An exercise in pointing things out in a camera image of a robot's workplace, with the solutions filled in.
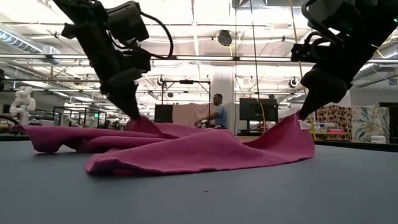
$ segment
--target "computer monitor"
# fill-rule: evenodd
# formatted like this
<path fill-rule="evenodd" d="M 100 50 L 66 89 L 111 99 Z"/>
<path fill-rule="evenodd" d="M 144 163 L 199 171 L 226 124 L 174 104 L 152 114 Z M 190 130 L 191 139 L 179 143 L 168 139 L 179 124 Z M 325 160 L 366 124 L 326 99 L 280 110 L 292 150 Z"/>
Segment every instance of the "computer monitor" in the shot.
<path fill-rule="evenodd" d="M 278 102 L 275 99 L 260 99 L 266 121 L 278 122 Z M 262 121 L 262 109 L 257 99 L 239 99 L 239 119 L 241 121 Z"/>

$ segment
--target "floral curtain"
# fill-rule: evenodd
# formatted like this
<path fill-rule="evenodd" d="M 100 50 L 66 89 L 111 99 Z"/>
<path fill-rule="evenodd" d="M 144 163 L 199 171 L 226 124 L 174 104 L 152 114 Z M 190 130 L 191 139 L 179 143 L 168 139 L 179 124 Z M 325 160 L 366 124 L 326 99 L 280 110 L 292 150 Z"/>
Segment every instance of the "floral curtain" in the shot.
<path fill-rule="evenodd" d="M 390 115 L 388 108 L 353 106 L 353 142 L 372 142 L 372 136 L 390 138 Z"/>
<path fill-rule="evenodd" d="M 350 141 L 352 110 L 342 106 L 324 106 L 317 111 L 317 122 L 335 123 L 336 128 L 343 129 L 346 134 L 328 134 L 327 141 Z"/>

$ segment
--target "pink towel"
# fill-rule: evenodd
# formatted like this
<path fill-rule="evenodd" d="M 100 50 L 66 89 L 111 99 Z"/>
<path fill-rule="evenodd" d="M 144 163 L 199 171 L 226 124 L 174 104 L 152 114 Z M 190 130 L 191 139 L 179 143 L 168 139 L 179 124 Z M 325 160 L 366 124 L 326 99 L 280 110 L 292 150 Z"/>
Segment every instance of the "pink towel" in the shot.
<path fill-rule="evenodd" d="M 160 175 L 275 166 L 313 157 L 315 146 L 297 115 L 286 117 L 259 139 L 241 143 L 228 130 L 154 124 L 146 118 L 129 131 L 23 126 L 34 149 L 61 145 L 77 152 L 104 152 L 86 163 L 89 174 Z"/>

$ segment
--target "gray table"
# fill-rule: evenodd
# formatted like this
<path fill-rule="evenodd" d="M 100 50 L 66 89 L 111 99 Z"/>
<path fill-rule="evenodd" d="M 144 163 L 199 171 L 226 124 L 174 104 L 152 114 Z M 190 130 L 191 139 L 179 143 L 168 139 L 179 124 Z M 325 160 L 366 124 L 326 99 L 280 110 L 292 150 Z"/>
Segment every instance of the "gray table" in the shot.
<path fill-rule="evenodd" d="M 3 224 L 398 223 L 398 154 L 317 146 L 316 158 L 259 169 L 91 177 L 90 155 L 0 142 Z"/>

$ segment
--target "person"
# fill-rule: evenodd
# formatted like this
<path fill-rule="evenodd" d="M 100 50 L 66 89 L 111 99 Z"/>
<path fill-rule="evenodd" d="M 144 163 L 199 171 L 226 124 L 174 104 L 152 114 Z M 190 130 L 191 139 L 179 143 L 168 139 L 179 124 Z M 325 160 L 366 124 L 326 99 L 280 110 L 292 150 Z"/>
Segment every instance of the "person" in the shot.
<path fill-rule="evenodd" d="M 222 125 L 222 127 L 228 129 L 228 114 L 223 104 L 223 95 L 217 93 L 213 97 L 213 104 L 217 106 L 216 112 L 210 116 L 200 118 L 195 122 L 195 126 L 199 126 L 203 120 L 215 120 L 216 125 Z"/>

